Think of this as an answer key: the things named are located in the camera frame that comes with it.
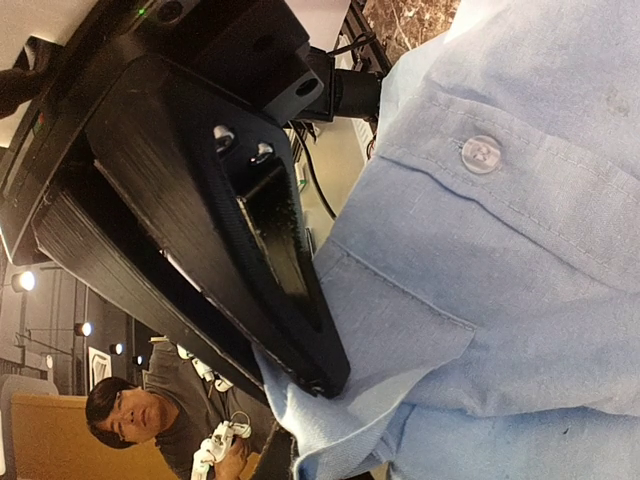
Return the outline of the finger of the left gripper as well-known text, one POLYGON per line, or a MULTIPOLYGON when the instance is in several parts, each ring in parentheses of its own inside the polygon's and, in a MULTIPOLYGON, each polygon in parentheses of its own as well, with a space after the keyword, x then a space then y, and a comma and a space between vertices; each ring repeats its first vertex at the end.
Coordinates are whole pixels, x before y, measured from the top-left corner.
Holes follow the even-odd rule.
POLYGON ((158 56, 131 62, 86 127, 96 166, 160 253, 301 389, 350 373, 306 242, 289 139, 158 56))
POLYGON ((61 192, 39 208, 34 233, 44 253, 96 293, 267 401, 249 341, 178 273, 119 199, 102 205, 61 192))

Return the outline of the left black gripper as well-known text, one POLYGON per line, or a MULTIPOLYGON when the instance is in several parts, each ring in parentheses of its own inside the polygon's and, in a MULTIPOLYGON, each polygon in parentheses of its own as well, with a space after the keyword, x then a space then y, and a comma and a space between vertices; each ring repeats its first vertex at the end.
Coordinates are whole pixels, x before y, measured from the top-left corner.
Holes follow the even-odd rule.
POLYGON ((88 159, 85 128, 134 60, 160 56, 275 119, 309 97, 309 36, 283 1, 5 1, 1 66, 44 80, 1 122, 1 241, 16 265, 46 260, 36 212, 57 171, 88 159))

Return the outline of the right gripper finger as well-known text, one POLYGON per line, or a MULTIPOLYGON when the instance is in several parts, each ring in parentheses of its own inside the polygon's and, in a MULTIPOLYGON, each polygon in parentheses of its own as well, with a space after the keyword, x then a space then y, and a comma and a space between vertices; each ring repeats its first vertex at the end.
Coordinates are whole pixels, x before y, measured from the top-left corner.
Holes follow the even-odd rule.
POLYGON ((298 458, 295 437, 275 424, 260 454, 253 480, 292 480, 293 463, 298 458))

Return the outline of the light blue shirt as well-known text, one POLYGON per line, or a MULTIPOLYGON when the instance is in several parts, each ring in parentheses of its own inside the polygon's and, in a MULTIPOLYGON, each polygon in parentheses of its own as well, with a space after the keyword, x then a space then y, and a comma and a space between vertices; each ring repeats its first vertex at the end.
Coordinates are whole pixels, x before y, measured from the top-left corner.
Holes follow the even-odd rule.
POLYGON ((638 3, 462 2, 314 266, 343 393, 258 359, 295 478, 637 478, 638 3))

